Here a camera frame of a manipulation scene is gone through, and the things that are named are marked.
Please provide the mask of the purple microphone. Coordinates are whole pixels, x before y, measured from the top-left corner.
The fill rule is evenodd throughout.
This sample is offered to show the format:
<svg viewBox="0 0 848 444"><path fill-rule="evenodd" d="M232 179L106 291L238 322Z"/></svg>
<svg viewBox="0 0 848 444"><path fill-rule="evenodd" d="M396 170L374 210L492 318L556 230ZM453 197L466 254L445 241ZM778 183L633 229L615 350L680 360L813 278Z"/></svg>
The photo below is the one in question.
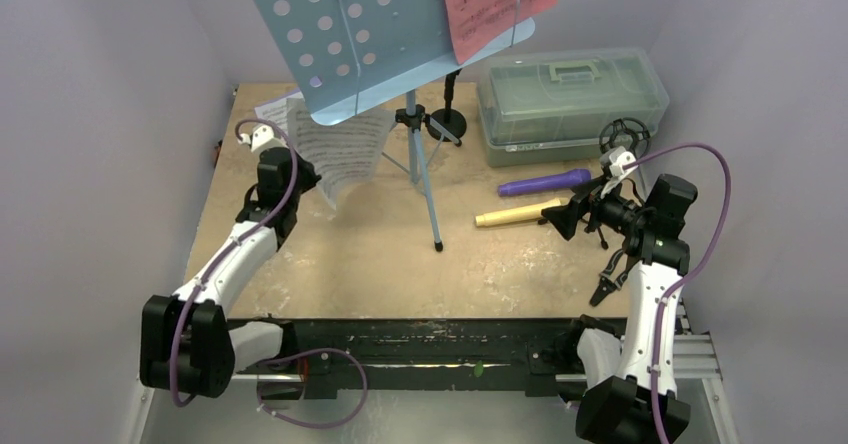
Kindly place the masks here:
<svg viewBox="0 0 848 444"><path fill-rule="evenodd" d="M547 191L570 189L589 182L592 179L588 169L579 168L567 172L534 177L499 185L497 194L500 197L512 197L535 194Z"/></svg>

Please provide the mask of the cream recorder flute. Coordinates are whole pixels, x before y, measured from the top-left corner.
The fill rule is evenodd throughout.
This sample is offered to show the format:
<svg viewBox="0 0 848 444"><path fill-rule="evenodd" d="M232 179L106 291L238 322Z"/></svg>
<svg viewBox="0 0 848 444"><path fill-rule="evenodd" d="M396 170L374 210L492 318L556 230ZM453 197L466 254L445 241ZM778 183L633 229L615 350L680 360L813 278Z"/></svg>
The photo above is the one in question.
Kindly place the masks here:
<svg viewBox="0 0 848 444"><path fill-rule="evenodd" d="M474 218L474 224L478 228L485 228L528 221L537 221L542 218L543 210L553 207L565 206L568 204L568 202L568 199L554 198L542 203L488 212L477 215Z"/></svg>

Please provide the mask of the white sheet music page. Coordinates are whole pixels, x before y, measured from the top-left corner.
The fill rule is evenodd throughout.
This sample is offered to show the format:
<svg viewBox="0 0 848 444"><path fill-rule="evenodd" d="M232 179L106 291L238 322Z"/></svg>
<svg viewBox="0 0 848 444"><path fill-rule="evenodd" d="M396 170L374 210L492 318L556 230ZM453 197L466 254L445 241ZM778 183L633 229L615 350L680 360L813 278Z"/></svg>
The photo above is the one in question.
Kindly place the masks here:
<svg viewBox="0 0 848 444"><path fill-rule="evenodd" d="M289 134L287 115L289 112L289 101L302 100L303 95L299 89L287 93L273 100L262 103L254 108L257 118L274 122L282 131Z"/></svg>

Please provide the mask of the black tripod microphone stand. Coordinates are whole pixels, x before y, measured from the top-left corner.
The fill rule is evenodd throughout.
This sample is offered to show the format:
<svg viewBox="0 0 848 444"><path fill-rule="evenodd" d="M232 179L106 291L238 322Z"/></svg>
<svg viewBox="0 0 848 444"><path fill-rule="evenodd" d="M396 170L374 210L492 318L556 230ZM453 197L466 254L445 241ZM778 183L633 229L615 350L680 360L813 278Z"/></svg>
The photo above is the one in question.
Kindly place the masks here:
<svg viewBox="0 0 848 444"><path fill-rule="evenodd" d="M621 185L631 177L630 166L650 149L651 132L635 117L623 117L604 126L599 137L601 174L572 188L565 204L547 206L537 223L550 224L565 240L575 236L578 226L586 233L599 232L605 225L603 210L633 214L643 204L621 196Z"/></svg>

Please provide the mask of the light blue music stand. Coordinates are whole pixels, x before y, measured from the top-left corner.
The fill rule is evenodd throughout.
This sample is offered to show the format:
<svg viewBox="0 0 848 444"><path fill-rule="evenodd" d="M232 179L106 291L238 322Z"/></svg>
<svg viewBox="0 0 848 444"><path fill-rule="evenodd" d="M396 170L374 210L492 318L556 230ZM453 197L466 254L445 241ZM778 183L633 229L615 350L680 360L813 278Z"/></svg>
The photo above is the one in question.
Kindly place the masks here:
<svg viewBox="0 0 848 444"><path fill-rule="evenodd" d="M253 0L305 98L331 126L404 96L397 119L408 133L412 182L428 185L416 90L464 64L452 48L445 0ZM529 38L529 18L481 51L477 62Z"/></svg>

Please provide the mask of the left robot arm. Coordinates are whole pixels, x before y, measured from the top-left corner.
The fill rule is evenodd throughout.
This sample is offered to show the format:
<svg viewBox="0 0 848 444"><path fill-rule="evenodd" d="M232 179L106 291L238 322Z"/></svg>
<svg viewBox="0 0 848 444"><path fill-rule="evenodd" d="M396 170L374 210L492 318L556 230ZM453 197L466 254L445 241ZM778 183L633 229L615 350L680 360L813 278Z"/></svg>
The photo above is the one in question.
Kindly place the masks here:
<svg viewBox="0 0 848 444"><path fill-rule="evenodd" d="M320 181L314 166L286 147L259 154L257 182L225 243L187 283L153 295L141 312L139 379L169 390L177 406L197 396L216 398L232 375L259 361L284 373L298 346L282 326L235 325L227 313L255 273L282 247L297 223L299 200Z"/></svg>

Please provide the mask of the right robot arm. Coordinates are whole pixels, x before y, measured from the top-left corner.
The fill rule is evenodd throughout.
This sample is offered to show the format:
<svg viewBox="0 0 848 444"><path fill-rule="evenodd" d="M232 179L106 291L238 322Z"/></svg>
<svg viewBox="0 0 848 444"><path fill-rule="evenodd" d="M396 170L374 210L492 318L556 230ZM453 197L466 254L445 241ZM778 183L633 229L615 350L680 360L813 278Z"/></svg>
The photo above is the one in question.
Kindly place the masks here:
<svg viewBox="0 0 848 444"><path fill-rule="evenodd" d="M591 443L673 443L692 414L678 397L673 346L676 286L690 267L690 248L679 235L698 191L670 174L657 178L644 204L623 198L618 188L602 190L541 213L566 240L582 218L590 230L609 227L622 235L627 258L631 298L623 339L586 328L561 345L564 363L587 377L575 432Z"/></svg>

